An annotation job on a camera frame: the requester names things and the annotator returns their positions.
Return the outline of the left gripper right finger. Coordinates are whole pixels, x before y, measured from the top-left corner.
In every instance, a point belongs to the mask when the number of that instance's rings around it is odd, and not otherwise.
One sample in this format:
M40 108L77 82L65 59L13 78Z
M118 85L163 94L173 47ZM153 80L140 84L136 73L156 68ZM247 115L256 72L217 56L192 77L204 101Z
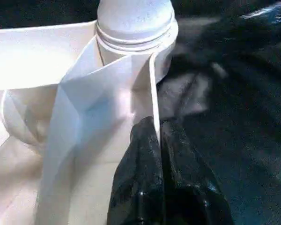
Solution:
M234 224L212 169L175 121L163 123L163 175L168 224Z

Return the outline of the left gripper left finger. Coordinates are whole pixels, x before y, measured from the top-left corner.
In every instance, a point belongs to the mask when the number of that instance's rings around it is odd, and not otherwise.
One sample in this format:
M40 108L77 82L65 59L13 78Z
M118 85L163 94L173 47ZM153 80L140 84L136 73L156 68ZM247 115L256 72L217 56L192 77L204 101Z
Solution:
M108 225L162 225L165 221L161 149L152 117L135 124L116 168Z

